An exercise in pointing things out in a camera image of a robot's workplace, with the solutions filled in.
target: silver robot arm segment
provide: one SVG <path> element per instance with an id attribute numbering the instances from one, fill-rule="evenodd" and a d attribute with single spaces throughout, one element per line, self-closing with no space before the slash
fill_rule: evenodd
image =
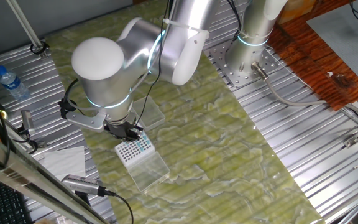
<path id="1" fill-rule="evenodd" d="M 194 74 L 207 31 L 218 10 L 218 0 L 174 0 L 167 29 L 141 18 L 130 21 L 117 42 L 95 37 L 75 49 L 71 62 L 89 102 L 98 110 L 93 118 L 67 113 L 67 120 L 93 131 L 107 130 L 115 137 L 138 139 L 131 88 L 148 71 L 165 80 L 185 84 Z M 247 8 L 241 36 L 226 52 L 227 64 L 236 73 L 252 72 L 259 62 L 273 25 L 287 0 L 253 0 Z M 161 43 L 161 64 L 158 62 Z"/>
<path id="2" fill-rule="evenodd" d="M 216 0 L 174 2 L 169 20 L 173 24 L 162 33 L 165 36 L 162 78 L 176 85 L 183 85 L 191 78 L 219 3 Z M 131 132 L 137 127 L 129 93 L 147 71 L 158 74 L 158 63 L 152 62 L 158 60 L 161 40 L 159 26 L 136 18 L 128 23 L 117 42 L 95 37 L 77 46 L 71 58 L 73 69 L 98 114 L 89 118 L 68 112 L 67 120 L 97 132 L 107 129 L 117 138 L 138 138 L 139 133 Z"/>
<path id="3" fill-rule="evenodd" d="M 259 63 L 278 15 L 288 0 L 253 0 L 247 7 L 242 30 L 226 52 L 226 63 L 234 75 L 249 76 L 252 63 Z"/>

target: metal mounting plate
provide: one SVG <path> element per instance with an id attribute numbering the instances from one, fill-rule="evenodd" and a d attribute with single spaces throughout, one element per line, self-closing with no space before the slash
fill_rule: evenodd
<path id="1" fill-rule="evenodd" d="M 247 75 L 238 75 L 228 67 L 226 63 L 226 51 L 230 45 L 231 40 L 209 49 L 209 56 L 213 58 L 216 66 L 226 74 L 226 76 L 230 79 L 230 82 L 236 87 L 242 87 L 256 79 L 259 79 L 260 77 L 255 72 Z M 269 74 L 279 68 L 280 62 L 274 59 L 271 54 L 264 49 L 262 52 L 262 60 L 259 62 L 259 65 L 267 74 Z"/>

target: plastic lid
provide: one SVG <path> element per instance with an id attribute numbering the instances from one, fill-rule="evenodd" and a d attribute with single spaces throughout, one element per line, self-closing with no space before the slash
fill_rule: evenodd
<path id="1" fill-rule="evenodd" d="M 136 116 L 139 119 L 139 116 L 142 114 L 144 107 L 144 101 L 146 97 L 137 100 L 132 107 L 136 112 Z M 164 114 L 160 111 L 158 105 L 154 103 L 154 100 L 151 96 L 147 97 L 146 106 L 144 108 L 143 115 L 140 119 L 140 125 L 146 130 L 150 131 L 151 129 L 163 124 L 165 121 Z"/>
<path id="2" fill-rule="evenodd" d="M 5 66 L 0 65 L 0 75 L 5 75 L 7 73 L 7 70 L 5 68 Z"/>
<path id="3" fill-rule="evenodd" d="M 151 186 L 168 178 L 170 169 L 158 152 L 145 157 L 142 162 L 127 168 L 137 188 L 146 193 Z"/>

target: metal rod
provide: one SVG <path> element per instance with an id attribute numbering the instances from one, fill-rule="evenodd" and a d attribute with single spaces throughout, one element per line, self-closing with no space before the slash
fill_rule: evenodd
<path id="1" fill-rule="evenodd" d="M 7 148 L 0 142 L 0 163 Z M 73 194 L 28 153 L 11 151 L 7 168 L 0 170 L 0 182 L 26 194 L 77 223 L 105 224 L 106 220 Z"/>
<path id="2" fill-rule="evenodd" d="M 6 0 L 9 6 L 11 7 L 13 13 L 16 15 L 17 20 L 19 20 L 20 24 L 22 24 L 22 27 L 24 31 L 29 36 L 31 42 L 36 46 L 38 49 L 42 48 L 41 41 L 38 39 L 37 34 L 35 34 L 34 30 L 31 28 L 31 25 L 27 18 L 25 17 L 22 9 L 20 8 L 19 4 L 16 0 Z"/>

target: metal bracket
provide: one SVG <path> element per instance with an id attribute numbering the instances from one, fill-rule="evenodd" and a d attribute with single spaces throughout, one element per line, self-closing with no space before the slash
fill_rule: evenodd
<path id="1" fill-rule="evenodd" d="M 34 124 L 32 122 L 31 113 L 29 110 L 22 110 L 23 128 L 29 134 L 35 134 Z"/>
<path id="2" fill-rule="evenodd" d="M 81 128 L 90 129 L 99 133 L 104 131 L 104 119 L 106 118 L 105 114 L 98 113 L 94 117 L 88 117 L 82 114 L 68 112 L 66 117 L 68 122 Z"/>
<path id="3" fill-rule="evenodd" d="M 210 55 L 213 58 L 213 61 L 216 63 L 216 66 L 220 68 L 230 79 L 230 82 L 236 86 L 241 87 L 245 84 L 253 82 L 254 80 L 260 78 L 256 72 L 252 72 L 247 75 L 236 75 L 226 64 L 226 51 L 228 50 L 231 44 L 231 40 L 223 44 L 217 45 L 211 49 L 209 52 L 206 51 L 207 55 Z M 280 63 L 277 62 L 266 49 L 262 51 L 262 59 L 259 62 L 260 67 L 265 73 L 272 73 L 279 68 Z"/>
<path id="4" fill-rule="evenodd" d="M 356 136 L 353 136 L 350 139 L 346 140 L 343 144 L 345 144 L 347 148 L 350 148 L 351 146 L 357 143 L 358 143 L 358 138 Z"/>

